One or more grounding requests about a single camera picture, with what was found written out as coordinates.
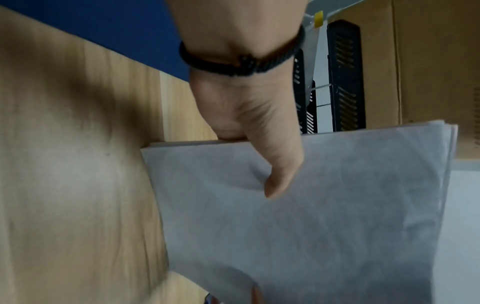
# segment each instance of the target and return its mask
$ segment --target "box flap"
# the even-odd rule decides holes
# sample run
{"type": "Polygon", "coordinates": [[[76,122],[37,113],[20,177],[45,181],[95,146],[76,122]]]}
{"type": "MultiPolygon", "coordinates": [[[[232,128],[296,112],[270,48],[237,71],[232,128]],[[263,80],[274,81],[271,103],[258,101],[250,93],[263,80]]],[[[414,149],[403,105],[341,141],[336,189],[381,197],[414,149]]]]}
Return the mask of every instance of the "box flap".
{"type": "Polygon", "coordinates": [[[390,0],[367,0],[340,10],[328,22],[360,27],[367,128],[400,123],[395,38],[390,0]]]}
{"type": "Polygon", "coordinates": [[[403,123],[458,124],[457,158],[480,158],[480,2],[393,0],[393,12],[403,123]]]}

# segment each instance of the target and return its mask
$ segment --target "blue surface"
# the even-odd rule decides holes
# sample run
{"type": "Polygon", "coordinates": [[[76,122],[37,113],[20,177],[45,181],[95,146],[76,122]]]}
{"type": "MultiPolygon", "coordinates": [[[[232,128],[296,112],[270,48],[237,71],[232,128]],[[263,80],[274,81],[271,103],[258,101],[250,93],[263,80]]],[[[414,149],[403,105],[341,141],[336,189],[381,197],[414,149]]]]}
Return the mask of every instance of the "blue surface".
{"type": "Polygon", "coordinates": [[[0,0],[0,5],[188,80],[163,0],[0,0]]]}

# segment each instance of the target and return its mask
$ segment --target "gray paper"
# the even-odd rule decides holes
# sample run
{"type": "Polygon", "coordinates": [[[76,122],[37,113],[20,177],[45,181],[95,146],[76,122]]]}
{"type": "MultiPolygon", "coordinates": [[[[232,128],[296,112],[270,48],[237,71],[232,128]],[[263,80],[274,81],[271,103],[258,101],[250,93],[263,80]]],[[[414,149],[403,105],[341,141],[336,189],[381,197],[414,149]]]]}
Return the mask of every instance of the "gray paper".
{"type": "Polygon", "coordinates": [[[226,304],[431,303],[456,127],[309,135],[288,192],[250,143],[143,149],[171,270],[226,304]]]}

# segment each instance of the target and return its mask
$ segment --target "yellow clip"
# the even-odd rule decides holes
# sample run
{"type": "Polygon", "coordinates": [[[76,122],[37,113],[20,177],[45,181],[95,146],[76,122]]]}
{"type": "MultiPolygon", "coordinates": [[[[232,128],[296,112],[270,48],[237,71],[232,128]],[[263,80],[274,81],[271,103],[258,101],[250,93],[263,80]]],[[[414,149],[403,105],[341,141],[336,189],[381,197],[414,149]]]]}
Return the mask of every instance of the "yellow clip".
{"type": "Polygon", "coordinates": [[[324,25],[324,12],[320,11],[315,14],[315,28],[318,29],[322,25],[324,25]]]}

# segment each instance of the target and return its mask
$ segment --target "wooden table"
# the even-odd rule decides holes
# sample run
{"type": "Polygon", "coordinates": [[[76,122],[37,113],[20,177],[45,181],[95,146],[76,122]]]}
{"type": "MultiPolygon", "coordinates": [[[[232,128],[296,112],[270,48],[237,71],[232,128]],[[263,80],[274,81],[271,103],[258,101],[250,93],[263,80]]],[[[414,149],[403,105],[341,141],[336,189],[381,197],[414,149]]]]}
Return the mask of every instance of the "wooden table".
{"type": "Polygon", "coordinates": [[[188,83],[0,7],[0,302],[202,303],[140,148],[213,138],[188,83]]]}

